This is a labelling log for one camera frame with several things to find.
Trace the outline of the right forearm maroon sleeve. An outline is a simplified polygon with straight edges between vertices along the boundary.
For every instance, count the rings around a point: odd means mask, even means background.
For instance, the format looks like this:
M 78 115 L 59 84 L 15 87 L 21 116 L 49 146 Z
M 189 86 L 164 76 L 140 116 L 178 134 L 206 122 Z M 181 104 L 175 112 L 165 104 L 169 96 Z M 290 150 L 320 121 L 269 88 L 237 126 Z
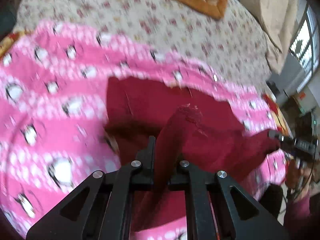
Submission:
M 289 201 L 284 227 L 290 239 L 319 239 L 319 194 L 310 196 L 305 190 L 294 201 Z

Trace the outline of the person's right hand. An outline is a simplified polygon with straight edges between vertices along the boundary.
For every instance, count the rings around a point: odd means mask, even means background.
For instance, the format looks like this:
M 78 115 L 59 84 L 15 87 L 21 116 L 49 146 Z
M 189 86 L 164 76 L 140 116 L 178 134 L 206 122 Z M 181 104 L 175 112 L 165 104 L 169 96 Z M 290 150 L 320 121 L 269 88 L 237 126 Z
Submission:
M 302 178 L 303 185 L 298 189 L 298 193 L 293 197 L 293 201 L 297 202 L 302 200 L 309 193 L 310 181 L 315 174 L 312 164 L 306 165 L 304 168 L 298 168 L 295 159 L 290 160 L 287 168 L 285 185 L 288 189 L 294 190 L 300 179 Z

